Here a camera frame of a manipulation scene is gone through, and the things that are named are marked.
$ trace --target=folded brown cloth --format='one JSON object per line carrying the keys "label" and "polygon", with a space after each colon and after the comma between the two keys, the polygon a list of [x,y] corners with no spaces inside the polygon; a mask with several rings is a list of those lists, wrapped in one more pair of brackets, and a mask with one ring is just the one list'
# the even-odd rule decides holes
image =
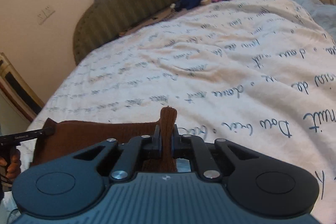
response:
{"label": "folded brown cloth", "polygon": [[136,136],[153,135],[158,124],[162,138],[162,157],[160,160],[146,160],[142,171],[176,172],[176,161],[171,155],[171,135],[176,116],[177,111],[174,108],[164,107],[157,122],[113,124],[64,121],[56,123],[48,118],[43,127],[55,127],[55,134],[37,139],[31,166],[74,153],[108,138],[115,138],[119,143],[127,143]]}

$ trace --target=light switch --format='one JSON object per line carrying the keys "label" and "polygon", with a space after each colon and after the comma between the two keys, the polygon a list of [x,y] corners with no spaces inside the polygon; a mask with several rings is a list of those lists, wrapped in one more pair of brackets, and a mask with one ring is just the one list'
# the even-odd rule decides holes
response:
{"label": "light switch", "polygon": [[55,10],[51,5],[48,5],[46,8],[43,9],[43,12],[46,17],[50,17],[55,12]]}
{"label": "light switch", "polygon": [[37,15],[37,22],[39,25],[42,25],[43,22],[47,19],[47,16],[44,14],[44,12],[41,10],[40,13]]}

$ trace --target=gray blanket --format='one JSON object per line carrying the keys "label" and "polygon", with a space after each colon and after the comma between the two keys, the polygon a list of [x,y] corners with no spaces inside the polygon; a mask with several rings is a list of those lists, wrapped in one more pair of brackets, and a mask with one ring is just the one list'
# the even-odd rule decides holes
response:
{"label": "gray blanket", "polygon": [[336,42],[336,6],[323,4],[319,0],[293,0],[311,15],[313,20],[325,29]]}

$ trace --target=silver screw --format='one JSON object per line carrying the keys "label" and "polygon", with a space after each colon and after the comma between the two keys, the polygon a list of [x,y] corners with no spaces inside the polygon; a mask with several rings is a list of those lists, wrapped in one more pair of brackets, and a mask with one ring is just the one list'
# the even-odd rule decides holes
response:
{"label": "silver screw", "polygon": [[128,176],[127,172],[123,171],[123,170],[118,170],[118,171],[114,171],[111,174],[111,177],[114,179],[124,179]]}
{"label": "silver screw", "polygon": [[218,178],[221,174],[216,171],[216,170],[207,170],[203,173],[203,175],[208,178],[208,179],[216,179]]}

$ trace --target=bed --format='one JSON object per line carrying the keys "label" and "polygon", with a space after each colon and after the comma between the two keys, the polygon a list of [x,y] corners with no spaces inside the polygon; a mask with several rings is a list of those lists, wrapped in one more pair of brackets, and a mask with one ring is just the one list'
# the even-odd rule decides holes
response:
{"label": "bed", "polygon": [[[48,117],[151,122],[172,106],[180,134],[226,138],[311,172],[312,214],[336,222],[336,44],[302,6],[222,1],[101,44],[78,57],[29,130]],[[20,147],[22,170],[34,145]]]}

